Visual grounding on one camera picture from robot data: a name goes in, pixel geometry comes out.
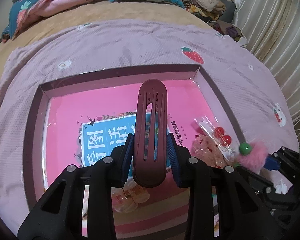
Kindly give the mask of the maroon hair claw clip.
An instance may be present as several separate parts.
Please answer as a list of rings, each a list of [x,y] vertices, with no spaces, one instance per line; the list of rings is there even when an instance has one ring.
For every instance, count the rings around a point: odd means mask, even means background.
[[[167,89],[157,79],[145,81],[138,93],[134,132],[133,178],[146,188],[166,178]]]

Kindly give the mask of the red cherry earrings card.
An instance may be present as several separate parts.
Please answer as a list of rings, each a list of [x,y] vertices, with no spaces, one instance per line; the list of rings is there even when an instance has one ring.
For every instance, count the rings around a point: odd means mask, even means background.
[[[227,161],[234,161],[238,151],[238,142],[230,135],[228,130],[220,124],[218,119],[215,116],[209,119],[205,115],[194,118],[194,121],[204,134],[213,140],[223,157]]]

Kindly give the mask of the pink pompom hair clip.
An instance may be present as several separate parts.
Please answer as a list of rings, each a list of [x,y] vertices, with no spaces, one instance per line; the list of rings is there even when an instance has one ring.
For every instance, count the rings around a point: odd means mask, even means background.
[[[268,150],[264,142],[242,142],[236,150],[234,166],[243,167],[255,174],[260,174],[268,156]]]

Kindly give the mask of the beige mesh bow scrunchie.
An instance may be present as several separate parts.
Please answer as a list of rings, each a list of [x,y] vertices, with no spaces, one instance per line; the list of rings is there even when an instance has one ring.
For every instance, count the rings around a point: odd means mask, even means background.
[[[234,161],[226,160],[216,143],[208,136],[197,134],[190,150],[191,155],[202,160],[210,167],[222,169],[226,165],[233,165]]]

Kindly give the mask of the white striped curtain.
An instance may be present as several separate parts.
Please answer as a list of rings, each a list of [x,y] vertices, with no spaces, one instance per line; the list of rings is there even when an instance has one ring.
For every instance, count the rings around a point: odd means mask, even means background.
[[[248,50],[275,77],[293,119],[300,116],[300,0],[232,0]]]

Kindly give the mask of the pink book in tray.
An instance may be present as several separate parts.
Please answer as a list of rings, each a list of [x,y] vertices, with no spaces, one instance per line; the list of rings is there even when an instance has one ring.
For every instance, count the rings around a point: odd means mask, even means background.
[[[195,135],[204,135],[194,118],[206,115],[210,119],[216,115],[201,111],[199,101],[203,97],[202,91],[194,81],[165,81],[164,84],[168,95],[167,131],[174,134],[178,145],[191,150]],[[66,164],[61,172],[70,164],[86,167],[110,155],[113,148],[123,145],[127,136],[134,133],[135,121],[136,111],[99,122],[88,118],[79,129],[79,139],[83,141],[82,150],[70,154],[73,161]],[[230,128],[224,122],[219,122],[238,142]],[[177,188],[171,173],[166,175],[159,187],[146,190],[150,194],[149,200],[139,204],[134,211],[119,213],[113,210],[118,239],[167,239],[183,233],[189,191]]]

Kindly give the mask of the brown cardboard tray box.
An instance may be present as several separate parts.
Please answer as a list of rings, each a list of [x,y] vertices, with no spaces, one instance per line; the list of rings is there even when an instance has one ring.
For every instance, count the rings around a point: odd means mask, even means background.
[[[149,79],[194,81],[202,91],[203,113],[230,128],[238,141],[245,140],[234,112],[216,81],[199,64],[155,64],[105,69],[41,83],[27,118],[23,178],[27,204],[33,208],[51,180],[81,152],[79,129],[93,122],[126,116],[136,111],[136,90]]]

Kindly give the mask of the cream hair claw clip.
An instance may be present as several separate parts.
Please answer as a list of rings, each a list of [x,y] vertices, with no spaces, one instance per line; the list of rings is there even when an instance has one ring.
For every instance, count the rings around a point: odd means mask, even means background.
[[[149,192],[138,185],[132,177],[128,178],[123,187],[111,188],[112,206],[119,213],[130,213],[149,198]]]

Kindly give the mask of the white stud earrings card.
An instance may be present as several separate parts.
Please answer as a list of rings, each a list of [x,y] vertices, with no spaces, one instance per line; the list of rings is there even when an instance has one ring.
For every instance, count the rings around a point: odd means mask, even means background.
[[[275,185],[275,193],[276,194],[287,194],[291,185],[292,184],[288,180],[280,179],[280,182],[277,185]]]

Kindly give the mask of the bag of clothes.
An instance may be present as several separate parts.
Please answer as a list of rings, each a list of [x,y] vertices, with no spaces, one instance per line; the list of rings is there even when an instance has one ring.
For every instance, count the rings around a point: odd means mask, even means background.
[[[237,26],[221,20],[209,21],[207,24],[221,35],[231,37],[241,47],[245,48],[248,45],[247,38]]]

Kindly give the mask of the tan bed sheet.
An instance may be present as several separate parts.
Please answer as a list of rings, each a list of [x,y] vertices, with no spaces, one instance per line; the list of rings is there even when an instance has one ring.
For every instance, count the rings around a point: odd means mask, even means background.
[[[140,2],[111,3],[109,1],[86,4],[46,18],[34,24],[14,39],[1,43],[0,79],[9,55],[16,48],[27,46],[77,25],[120,19],[195,25],[202,29],[211,28],[204,21],[175,5]]]

